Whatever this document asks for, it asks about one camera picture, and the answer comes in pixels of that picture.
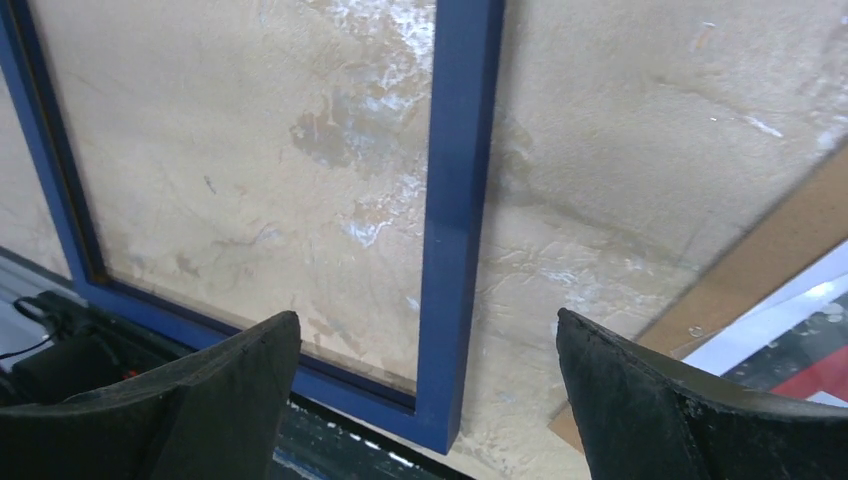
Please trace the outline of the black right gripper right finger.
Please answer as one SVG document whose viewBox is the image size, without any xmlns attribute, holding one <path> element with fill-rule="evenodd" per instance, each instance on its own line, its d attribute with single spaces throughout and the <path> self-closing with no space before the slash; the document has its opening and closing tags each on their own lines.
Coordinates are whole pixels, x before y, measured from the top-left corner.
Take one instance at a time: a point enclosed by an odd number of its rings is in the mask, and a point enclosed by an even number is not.
<svg viewBox="0 0 848 480">
<path fill-rule="evenodd" d="M 843 479 L 847 412 L 714 376 L 568 309 L 556 346 L 595 479 Z"/>
</svg>

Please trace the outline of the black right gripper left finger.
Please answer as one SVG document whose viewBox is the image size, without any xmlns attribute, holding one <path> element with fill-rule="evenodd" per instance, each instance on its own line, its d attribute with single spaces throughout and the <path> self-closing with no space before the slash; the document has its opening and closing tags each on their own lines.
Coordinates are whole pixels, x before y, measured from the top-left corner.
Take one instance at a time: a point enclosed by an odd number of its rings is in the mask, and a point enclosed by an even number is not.
<svg viewBox="0 0 848 480">
<path fill-rule="evenodd" d="M 52 405 L 1 411 L 5 479 L 265 479 L 301 350 L 278 313 L 220 343 Z"/>
</svg>

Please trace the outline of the clear acrylic sheet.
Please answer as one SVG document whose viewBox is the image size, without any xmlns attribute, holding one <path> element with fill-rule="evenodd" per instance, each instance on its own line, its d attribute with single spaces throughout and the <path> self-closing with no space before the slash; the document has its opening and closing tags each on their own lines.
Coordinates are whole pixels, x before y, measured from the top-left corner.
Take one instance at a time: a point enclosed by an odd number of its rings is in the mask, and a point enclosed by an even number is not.
<svg viewBox="0 0 848 480">
<path fill-rule="evenodd" d="M 511 1 L 463 422 L 564 402 L 556 313 L 632 336 L 847 130 L 843 1 Z"/>
</svg>

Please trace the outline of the blue wooden picture frame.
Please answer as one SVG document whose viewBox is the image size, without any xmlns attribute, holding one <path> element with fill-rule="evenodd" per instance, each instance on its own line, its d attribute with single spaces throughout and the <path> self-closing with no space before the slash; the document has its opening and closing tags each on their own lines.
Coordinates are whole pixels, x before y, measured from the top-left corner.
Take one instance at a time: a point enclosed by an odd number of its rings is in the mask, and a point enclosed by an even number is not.
<svg viewBox="0 0 848 480">
<path fill-rule="evenodd" d="M 302 396 L 445 454 L 461 423 L 505 5 L 436 8 L 417 388 L 405 394 L 304 357 Z M 204 314 L 113 280 L 106 272 L 33 14 L 1 5 L 1 67 L 33 164 L 83 299 L 186 346 L 235 333 Z"/>
</svg>

